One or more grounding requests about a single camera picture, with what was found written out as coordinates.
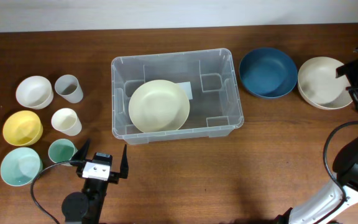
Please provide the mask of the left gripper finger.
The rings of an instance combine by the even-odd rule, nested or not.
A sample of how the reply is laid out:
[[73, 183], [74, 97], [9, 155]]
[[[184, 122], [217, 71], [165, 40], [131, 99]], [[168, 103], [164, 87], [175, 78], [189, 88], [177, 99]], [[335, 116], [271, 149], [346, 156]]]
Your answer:
[[74, 153], [73, 157], [70, 159], [70, 164], [72, 166], [78, 166], [80, 163], [86, 160], [86, 155], [88, 153], [88, 149], [90, 147], [91, 139], [88, 138], [86, 142], [83, 144], [80, 150]]
[[121, 179], [126, 179], [128, 178], [128, 174], [129, 174], [129, 164], [127, 160], [127, 145], [125, 145], [122, 153], [119, 177]]

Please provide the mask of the beige plate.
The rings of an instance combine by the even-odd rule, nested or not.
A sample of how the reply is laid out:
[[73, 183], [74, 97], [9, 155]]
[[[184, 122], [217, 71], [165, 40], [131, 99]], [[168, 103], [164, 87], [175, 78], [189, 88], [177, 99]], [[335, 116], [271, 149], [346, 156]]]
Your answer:
[[352, 104], [346, 90], [346, 76], [337, 76], [336, 69], [344, 64], [331, 57], [314, 57], [298, 71], [298, 91], [310, 105], [322, 110], [338, 110]]

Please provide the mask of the mint green bowl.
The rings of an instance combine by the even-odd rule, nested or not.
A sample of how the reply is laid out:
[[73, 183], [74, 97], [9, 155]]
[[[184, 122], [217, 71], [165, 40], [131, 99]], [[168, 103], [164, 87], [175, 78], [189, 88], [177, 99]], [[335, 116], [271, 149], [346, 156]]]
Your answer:
[[42, 169], [43, 163], [37, 152], [29, 147], [19, 147], [2, 160], [0, 175], [7, 185], [20, 187], [30, 184]]

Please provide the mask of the yellow bowl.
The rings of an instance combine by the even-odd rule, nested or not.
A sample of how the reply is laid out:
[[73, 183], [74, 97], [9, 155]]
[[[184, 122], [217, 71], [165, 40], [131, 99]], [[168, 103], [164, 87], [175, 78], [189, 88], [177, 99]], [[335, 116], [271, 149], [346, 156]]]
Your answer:
[[2, 135], [13, 146], [30, 146], [35, 144], [43, 134], [43, 125], [39, 116], [28, 110], [12, 114], [4, 123]]

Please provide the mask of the cream plate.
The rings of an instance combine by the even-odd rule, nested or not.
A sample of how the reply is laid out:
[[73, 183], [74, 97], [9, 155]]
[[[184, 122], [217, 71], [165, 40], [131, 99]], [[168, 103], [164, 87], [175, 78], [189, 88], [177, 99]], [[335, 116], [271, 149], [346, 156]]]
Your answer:
[[168, 80], [144, 83], [132, 94], [129, 117], [143, 133], [180, 129], [190, 115], [190, 100], [179, 85]]

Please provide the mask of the dark blue plate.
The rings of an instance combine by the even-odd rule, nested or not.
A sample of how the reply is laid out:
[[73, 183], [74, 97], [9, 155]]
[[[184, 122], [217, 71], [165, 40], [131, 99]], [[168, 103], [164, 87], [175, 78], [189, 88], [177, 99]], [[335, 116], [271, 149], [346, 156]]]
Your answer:
[[261, 47], [243, 57], [239, 64], [239, 77], [251, 95], [275, 99], [294, 89], [298, 70], [286, 53], [275, 48]]

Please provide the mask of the clear plastic storage container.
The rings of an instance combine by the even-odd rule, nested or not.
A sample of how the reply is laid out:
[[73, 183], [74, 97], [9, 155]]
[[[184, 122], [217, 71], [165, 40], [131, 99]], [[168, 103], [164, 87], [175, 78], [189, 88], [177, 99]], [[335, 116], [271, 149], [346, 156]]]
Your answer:
[[[191, 82], [190, 115], [178, 130], [143, 133], [129, 117], [132, 94], [152, 80]], [[244, 124], [239, 88], [228, 49], [116, 57], [111, 62], [112, 134], [130, 145], [223, 137]]]

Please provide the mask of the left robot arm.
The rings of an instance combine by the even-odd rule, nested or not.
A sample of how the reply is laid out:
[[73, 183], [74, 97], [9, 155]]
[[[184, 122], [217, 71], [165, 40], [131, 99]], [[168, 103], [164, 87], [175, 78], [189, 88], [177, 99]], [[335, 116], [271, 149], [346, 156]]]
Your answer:
[[119, 172], [113, 172], [112, 155], [97, 152], [92, 159], [87, 159], [89, 146], [88, 139], [70, 159], [70, 164], [77, 167], [77, 176], [85, 182], [80, 192], [69, 194], [62, 203], [65, 223], [98, 223], [108, 185], [128, 178], [127, 147], [123, 149]]

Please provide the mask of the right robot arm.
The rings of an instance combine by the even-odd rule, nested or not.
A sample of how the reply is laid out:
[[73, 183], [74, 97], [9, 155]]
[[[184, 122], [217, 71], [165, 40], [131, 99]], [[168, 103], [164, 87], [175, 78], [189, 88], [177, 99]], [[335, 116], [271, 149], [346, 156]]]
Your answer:
[[[358, 110], [358, 59], [340, 66], [336, 73], [338, 78], [344, 75], [350, 81], [346, 90], [356, 102]], [[355, 125], [358, 125], [358, 121], [336, 127], [324, 143], [323, 164], [330, 181], [304, 204], [278, 215], [274, 223], [332, 223], [341, 212], [358, 203], [358, 137], [339, 151], [332, 168], [329, 168], [327, 161], [329, 143], [334, 135], [343, 128]]]

